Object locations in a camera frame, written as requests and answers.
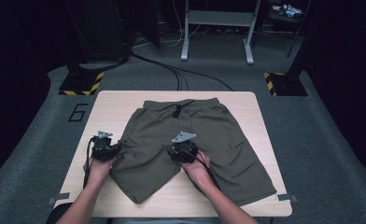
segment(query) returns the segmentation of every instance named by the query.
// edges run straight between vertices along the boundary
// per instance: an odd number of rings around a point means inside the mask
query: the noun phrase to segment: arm
[[[209,167],[210,160],[205,154],[199,152],[205,160],[206,165]],[[213,208],[218,213],[219,218],[223,223],[245,223],[256,224],[258,223],[253,217],[251,217],[242,208],[233,203],[227,198],[212,182],[209,174],[206,172],[204,166],[198,161],[193,163],[181,163],[183,168],[188,172],[192,181],[194,181],[206,198],[211,202]]]
[[[115,161],[116,158],[105,162],[90,158],[90,164],[92,163],[92,165],[87,186],[81,191],[75,202],[57,223],[90,223],[96,199],[98,198],[108,172]]]

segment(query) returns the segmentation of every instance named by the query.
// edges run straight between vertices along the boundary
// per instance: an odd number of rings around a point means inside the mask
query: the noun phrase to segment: black cable
[[[203,159],[202,161],[200,159],[198,159],[197,157],[195,157],[194,155],[190,154],[189,152],[182,150],[180,148],[178,148],[177,150],[186,153],[187,155],[193,157],[195,160],[197,160],[200,164],[202,164],[205,168],[205,170],[207,171],[208,175],[210,176],[210,178],[212,179],[213,183],[215,184],[215,186],[221,191],[220,186],[218,185],[218,181],[216,180],[215,176],[213,175],[212,171],[210,170],[209,167],[207,167],[206,163],[205,163],[205,159],[204,157],[200,154],[201,159]]]
[[[218,81],[219,83],[223,84],[223,85],[224,85],[225,87],[227,87],[230,91],[233,91],[233,89],[232,89],[229,85],[227,85],[225,82],[223,82],[222,80],[220,80],[220,79],[218,79],[218,78],[216,78],[216,77],[211,77],[211,76],[206,75],[206,74],[201,74],[201,73],[197,73],[197,72],[192,72],[192,71],[185,70],[185,69],[178,68],[178,67],[174,67],[174,66],[172,66],[172,65],[168,65],[168,64],[165,64],[165,63],[159,63],[159,62],[156,62],[156,61],[152,61],[152,60],[150,60],[150,59],[147,59],[147,58],[144,58],[144,57],[142,57],[142,56],[139,56],[139,55],[137,55],[137,54],[135,54],[135,53],[133,53],[133,52],[131,52],[131,55],[132,55],[132,56],[134,56],[135,58],[140,59],[140,60],[142,60],[142,61],[145,61],[145,62],[147,62],[147,63],[154,63],[154,64],[157,64],[157,65],[159,65],[159,66],[162,66],[162,67],[164,67],[164,68],[166,68],[166,69],[168,69],[168,70],[172,71],[173,73],[176,73],[176,71],[174,71],[174,69],[175,69],[175,70],[180,70],[180,71],[187,72],[187,73],[192,73],[192,74],[194,74],[194,75],[198,75],[198,76],[202,76],[202,77],[209,77],[209,78],[212,78],[212,79],[214,79],[214,80]],[[179,73],[179,75],[176,75],[176,76],[182,76],[182,77],[185,79],[185,81],[186,81],[186,85],[187,85],[187,87],[189,88],[186,78],[185,78],[181,73]]]
[[[101,68],[82,68],[82,69],[84,69],[85,71],[102,73],[102,72],[108,71],[110,69],[116,68],[116,67],[126,63],[127,61],[128,61],[128,58],[123,58],[121,61],[119,61],[115,64],[105,66],[105,67],[101,67]]]
[[[96,138],[96,136],[92,137],[90,139],[90,141],[88,142],[88,145],[87,145],[87,158],[86,158],[87,168],[85,170],[83,188],[85,188],[87,186],[88,178],[90,177],[91,167],[92,167],[92,164],[93,164],[93,161],[94,161],[94,159],[93,159],[91,164],[89,163],[89,161],[90,161],[90,145],[91,145],[91,142],[95,141],[95,138]]]
[[[147,59],[145,57],[142,57],[142,56],[139,56],[133,52],[131,52],[131,55],[139,60],[142,60],[142,61],[145,61],[147,63],[154,63],[154,64],[157,64],[165,69],[168,69],[169,71],[171,71],[172,73],[174,73],[175,77],[176,77],[176,81],[177,81],[177,91],[182,91],[182,86],[183,86],[183,80],[185,81],[186,83],[186,87],[187,89],[189,89],[189,84],[185,78],[185,76],[183,76],[183,74],[181,74],[180,72],[174,70],[173,68],[171,68],[169,65],[166,65],[164,63],[159,63],[159,62],[156,62],[156,61],[152,61],[150,59]]]

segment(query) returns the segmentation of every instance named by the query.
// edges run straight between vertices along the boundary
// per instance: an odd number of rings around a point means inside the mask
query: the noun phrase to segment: yellow and black hazard tape
[[[101,73],[96,78],[95,82],[93,83],[90,91],[59,91],[61,95],[94,95],[96,90],[98,90],[99,85],[101,84],[101,80],[104,77],[105,73]]]
[[[284,76],[284,73],[264,73],[265,81],[267,82],[268,91],[271,95],[276,95],[275,86],[271,80],[271,75]]]

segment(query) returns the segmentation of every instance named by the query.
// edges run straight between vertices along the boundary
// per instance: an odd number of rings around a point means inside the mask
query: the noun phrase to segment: dark background
[[[304,68],[366,167],[366,2],[314,0],[305,30]],[[63,1],[0,0],[0,167],[66,60],[86,62]]]

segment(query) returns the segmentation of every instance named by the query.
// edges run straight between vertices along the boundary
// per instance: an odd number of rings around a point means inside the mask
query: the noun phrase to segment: right hand
[[[198,151],[197,158],[202,161],[204,158],[204,163],[209,168],[210,167],[210,159],[205,156],[202,151]],[[181,166],[187,171],[192,181],[194,181],[200,188],[206,184],[213,184],[212,179],[210,178],[206,168],[197,160],[192,163],[180,163]]]

